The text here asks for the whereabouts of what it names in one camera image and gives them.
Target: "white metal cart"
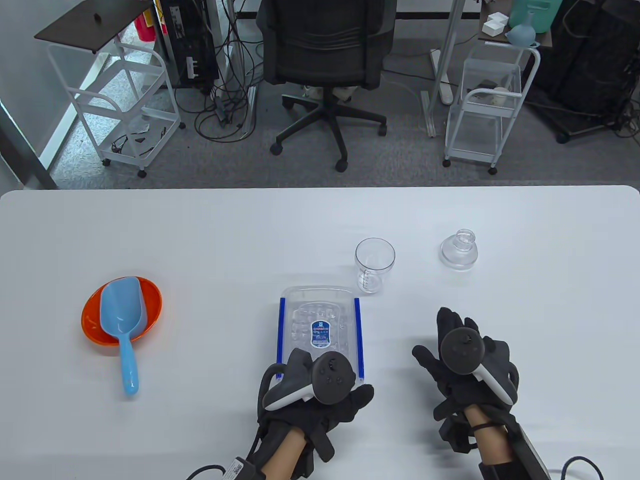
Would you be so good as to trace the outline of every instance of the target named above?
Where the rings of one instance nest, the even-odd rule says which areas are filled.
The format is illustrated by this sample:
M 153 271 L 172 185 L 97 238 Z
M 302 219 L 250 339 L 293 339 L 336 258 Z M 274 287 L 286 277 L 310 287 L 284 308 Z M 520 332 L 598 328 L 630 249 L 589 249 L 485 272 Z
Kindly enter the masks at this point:
M 123 44 L 119 32 L 147 8 L 153 8 L 151 0 L 84 0 L 58 20 L 35 35 L 49 42 L 47 54 L 56 75 L 76 109 L 89 139 L 102 164 L 111 161 L 136 165 L 138 176 L 147 176 L 145 168 L 153 161 L 171 135 L 178 128 L 185 128 L 180 121 L 178 105 L 162 57 L 152 49 Z M 118 52 L 119 60 L 98 75 L 86 88 L 69 85 L 54 54 L 55 49 L 70 49 L 94 55 L 100 53 L 110 40 Z M 146 52 L 155 57 L 158 66 L 147 65 L 125 58 L 124 49 Z M 121 72 L 127 77 L 136 102 L 129 107 L 121 106 L 103 93 L 105 87 Z M 148 75 L 151 85 L 139 91 L 133 81 L 132 72 Z M 172 111 L 148 106 L 153 95 L 162 87 L 167 89 Z M 85 115 L 93 114 L 117 120 L 111 132 L 100 142 L 95 138 Z
M 476 58 L 474 54 L 479 46 L 510 49 L 514 51 L 515 60 Z M 534 65 L 522 88 L 520 61 L 525 51 L 533 55 Z M 471 50 L 465 60 L 454 103 L 449 109 L 443 166 L 450 166 L 450 157 L 453 157 L 490 163 L 489 174 L 498 172 L 495 165 L 539 65 L 540 53 L 533 47 L 483 42 Z

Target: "white box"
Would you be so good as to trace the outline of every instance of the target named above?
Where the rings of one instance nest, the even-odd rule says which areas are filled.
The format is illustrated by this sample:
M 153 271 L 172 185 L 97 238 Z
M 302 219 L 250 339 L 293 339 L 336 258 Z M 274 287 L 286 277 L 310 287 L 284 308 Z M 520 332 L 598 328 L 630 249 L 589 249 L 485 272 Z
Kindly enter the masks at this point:
M 506 25 L 507 22 L 509 21 L 509 17 L 507 17 L 507 15 L 505 15 L 504 13 L 500 13 L 500 12 L 492 13 L 491 15 L 487 16 L 487 19 L 497 20 L 502 25 Z
M 504 31 L 504 24 L 498 20 L 488 20 L 482 25 L 482 31 L 489 36 L 500 35 Z

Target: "office chair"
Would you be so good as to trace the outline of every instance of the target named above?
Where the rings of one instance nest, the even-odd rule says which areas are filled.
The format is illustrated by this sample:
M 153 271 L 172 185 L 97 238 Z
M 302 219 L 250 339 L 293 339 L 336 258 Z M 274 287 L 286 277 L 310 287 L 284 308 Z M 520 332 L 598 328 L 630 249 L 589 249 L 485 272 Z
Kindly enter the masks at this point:
M 271 84 L 292 82 L 323 87 L 322 101 L 282 95 L 287 110 L 295 104 L 309 113 L 276 136 L 271 153 L 282 153 L 282 141 L 318 121 L 329 123 L 340 148 L 338 172 L 347 169 L 347 148 L 337 117 L 380 123 L 387 134 L 387 118 L 338 105 L 333 89 L 380 85 L 382 60 L 391 51 L 397 0 L 262 0 L 256 23 L 264 40 L 264 79 Z

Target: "computer tower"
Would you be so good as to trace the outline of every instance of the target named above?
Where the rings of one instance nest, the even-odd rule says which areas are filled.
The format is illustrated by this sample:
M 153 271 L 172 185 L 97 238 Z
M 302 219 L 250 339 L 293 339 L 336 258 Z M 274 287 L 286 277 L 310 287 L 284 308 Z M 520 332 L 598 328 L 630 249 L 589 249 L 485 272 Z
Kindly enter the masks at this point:
M 577 0 L 565 18 L 575 1 L 563 3 L 535 85 L 568 109 L 613 121 L 640 74 L 640 2 Z
M 159 0 L 166 32 L 167 70 L 174 88 L 210 89 L 219 76 L 216 45 L 221 38 L 215 0 Z

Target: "teal container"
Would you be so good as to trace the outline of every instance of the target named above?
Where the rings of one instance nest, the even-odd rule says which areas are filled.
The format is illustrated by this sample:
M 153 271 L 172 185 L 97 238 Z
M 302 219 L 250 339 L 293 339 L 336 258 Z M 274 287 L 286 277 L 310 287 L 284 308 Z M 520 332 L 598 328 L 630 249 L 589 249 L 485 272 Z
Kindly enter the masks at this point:
M 509 26 L 520 25 L 529 12 L 533 12 L 533 28 L 536 33 L 544 33 L 551 29 L 562 0 L 513 0 Z

